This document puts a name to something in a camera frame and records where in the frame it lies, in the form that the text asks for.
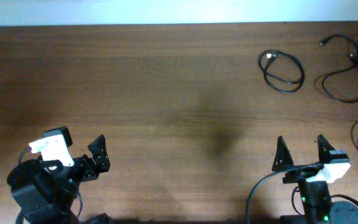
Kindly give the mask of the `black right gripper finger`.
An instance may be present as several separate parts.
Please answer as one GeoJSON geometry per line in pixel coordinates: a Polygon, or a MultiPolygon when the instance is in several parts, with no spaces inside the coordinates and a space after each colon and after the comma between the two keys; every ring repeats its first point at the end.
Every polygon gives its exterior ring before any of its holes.
{"type": "Polygon", "coordinates": [[[319,162],[322,164],[333,164],[337,161],[337,150],[332,147],[328,140],[319,134],[318,140],[318,156],[319,162]]]}
{"type": "Polygon", "coordinates": [[[284,138],[279,136],[277,141],[276,154],[273,160],[272,171],[279,172],[292,168],[293,166],[293,159],[284,141],[284,138]]]}

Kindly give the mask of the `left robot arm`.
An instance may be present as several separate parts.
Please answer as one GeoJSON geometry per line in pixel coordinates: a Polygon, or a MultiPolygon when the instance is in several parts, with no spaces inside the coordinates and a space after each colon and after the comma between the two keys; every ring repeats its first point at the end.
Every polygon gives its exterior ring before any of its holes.
{"type": "Polygon", "coordinates": [[[110,168],[103,135],[89,144],[88,149],[92,157],[84,155],[64,163],[57,158],[47,161],[41,156],[21,161],[9,173],[7,184],[21,208],[16,223],[81,223],[79,215],[71,210],[76,198],[83,207],[80,184],[98,179],[110,168]]]}

